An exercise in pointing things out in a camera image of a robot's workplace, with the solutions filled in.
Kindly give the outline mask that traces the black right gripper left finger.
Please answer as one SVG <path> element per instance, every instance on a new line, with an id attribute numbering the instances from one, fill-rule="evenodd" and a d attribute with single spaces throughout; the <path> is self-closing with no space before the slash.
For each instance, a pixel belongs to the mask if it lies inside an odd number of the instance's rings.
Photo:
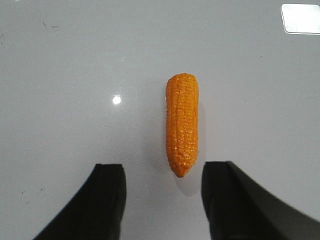
<path id="1" fill-rule="evenodd" d="M 118 240 L 127 199 L 121 164 L 96 164 L 78 192 L 37 240 Z"/>

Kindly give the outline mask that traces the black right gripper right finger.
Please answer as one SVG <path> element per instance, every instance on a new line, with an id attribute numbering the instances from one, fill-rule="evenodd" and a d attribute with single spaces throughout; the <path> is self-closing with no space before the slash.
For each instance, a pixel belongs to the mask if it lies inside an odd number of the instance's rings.
<path id="1" fill-rule="evenodd" d="M 213 240 L 318 240 L 320 223 L 291 207 L 231 161 L 207 161 L 201 198 Z"/>

